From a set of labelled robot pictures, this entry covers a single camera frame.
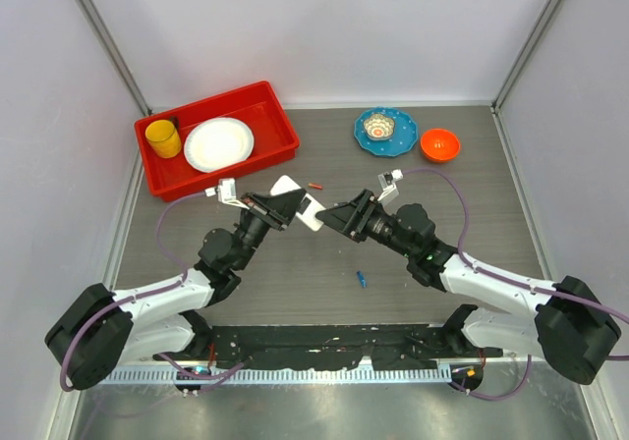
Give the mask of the white remote control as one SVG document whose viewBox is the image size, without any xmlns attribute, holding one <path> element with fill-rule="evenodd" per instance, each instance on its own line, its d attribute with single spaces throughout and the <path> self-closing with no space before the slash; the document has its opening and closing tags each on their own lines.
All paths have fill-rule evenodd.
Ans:
<svg viewBox="0 0 629 440">
<path fill-rule="evenodd" d="M 305 192 L 299 207 L 297 208 L 295 217 L 299 219 L 306 227 L 313 232 L 319 231 L 323 227 L 323 222 L 316 215 L 325 209 L 325 207 L 316 200 L 310 193 L 303 189 L 288 175 L 282 175 L 271 187 L 270 194 L 273 196 L 281 195 L 288 192 L 302 190 Z"/>
</svg>

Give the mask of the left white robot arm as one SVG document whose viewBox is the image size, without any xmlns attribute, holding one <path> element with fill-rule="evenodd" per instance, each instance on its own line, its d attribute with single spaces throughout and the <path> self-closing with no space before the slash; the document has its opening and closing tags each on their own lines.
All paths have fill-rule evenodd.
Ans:
<svg viewBox="0 0 629 440">
<path fill-rule="evenodd" d="M 102 284 L 87 287 L 53 325 L 45 344 L 61 366 L 65 392 L 84 390 L 107 376 L 120 361 L 132 329 L 142 319 L 154 321 L 167 310 L 203 308 L 213 298 L 226 299 L 269 230 L 286 229 L 306 191 L 277 195 L 246 193 L 236 229 L 210 231 L 200 261 L 181 275 L 117 296 Z"/>
</svg>

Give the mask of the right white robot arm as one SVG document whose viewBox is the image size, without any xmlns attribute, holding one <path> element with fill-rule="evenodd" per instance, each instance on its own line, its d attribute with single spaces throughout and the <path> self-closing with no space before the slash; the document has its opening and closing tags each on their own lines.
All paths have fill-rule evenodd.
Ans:
<svg viewBox="0 0 629 440">
<path fill-rule="evenodd" d="M 373 239 L 401 254 L 424 287 L 473 298 L 448 319 L 443 342 L 449 353 L 502 349 L 544 359 L 558 374 L 591 384 L 621 337 L 611 315 L 582 280 L 528 278 L 483 264 L 440 240 L 418 203 L 390 214 L 372 192 L 316 215 L 326 227 L 354 242 Z"/>
</svg>

